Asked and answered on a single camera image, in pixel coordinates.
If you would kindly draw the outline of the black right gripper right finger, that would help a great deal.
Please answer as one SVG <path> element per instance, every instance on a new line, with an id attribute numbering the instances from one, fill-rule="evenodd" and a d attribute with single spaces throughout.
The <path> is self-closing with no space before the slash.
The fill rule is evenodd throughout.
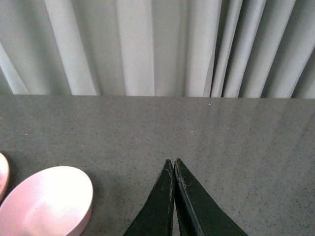
<path id="1" fill-rule="evenodd" d="M 218 206 L 183 161 L 174 163 L 175 204 L 182 236 L 245 236 Z"/>

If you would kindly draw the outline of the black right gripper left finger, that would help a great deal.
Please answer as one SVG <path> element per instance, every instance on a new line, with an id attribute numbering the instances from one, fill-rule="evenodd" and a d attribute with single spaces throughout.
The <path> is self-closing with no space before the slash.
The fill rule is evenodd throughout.
<path id="1" fill-rule="evenodd" d="M 125 231 L 125 236 L 171 236 L 175 173 L 167 159 L 142 209 Z"/>

